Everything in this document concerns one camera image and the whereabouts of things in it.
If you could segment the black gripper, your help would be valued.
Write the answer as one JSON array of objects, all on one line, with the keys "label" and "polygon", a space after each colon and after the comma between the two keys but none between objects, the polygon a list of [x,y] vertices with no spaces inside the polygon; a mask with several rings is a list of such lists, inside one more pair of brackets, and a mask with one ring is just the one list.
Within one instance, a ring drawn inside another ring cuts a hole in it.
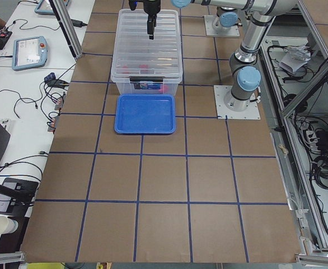
[{"label": "black gripper", "polygon": [[143,3],[143,9],[148,15],[147,19],[147,34],[150,40],[154,39],[154,31],[156,27],[156,15],[161,10],[160,0],[128,0],[129,7],[134,11],[137,7],[137,3]]}]

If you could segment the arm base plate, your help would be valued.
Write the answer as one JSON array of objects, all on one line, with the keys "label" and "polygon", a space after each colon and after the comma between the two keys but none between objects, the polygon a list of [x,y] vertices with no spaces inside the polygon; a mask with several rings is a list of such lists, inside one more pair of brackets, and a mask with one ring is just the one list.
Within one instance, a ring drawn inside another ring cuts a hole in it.
[{"label": "arm base plate", "polygon": [[218,119],[260,120],[258,103],[260,96],[253,92],[250,99],[236,100],[231,85],[214,85],[214,97]]},{"label": "arm base plate", "polygon": [[240,32],[238,26],[223,27],[219,22],[219,17],[216,15],[205,15],[205,31],[206,36],[224,37],[224,38],[239,38]]}]

